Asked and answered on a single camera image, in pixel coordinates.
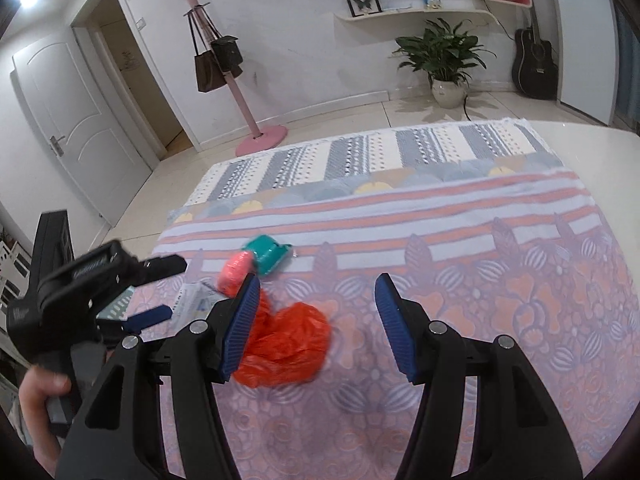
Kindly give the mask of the person's left hand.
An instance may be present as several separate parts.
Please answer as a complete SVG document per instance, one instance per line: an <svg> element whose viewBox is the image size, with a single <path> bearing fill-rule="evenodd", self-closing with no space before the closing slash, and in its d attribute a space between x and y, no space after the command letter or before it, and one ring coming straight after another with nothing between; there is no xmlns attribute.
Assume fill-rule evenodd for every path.
<svg viewBox="0 0 640 480"><path fill-rule="evenodd" d="M35 459L51 477L55 476L61 445L50 430L47 400L65 396L69 391L70 378L40 366L32 366L28 370L18 390Z"/></svg>

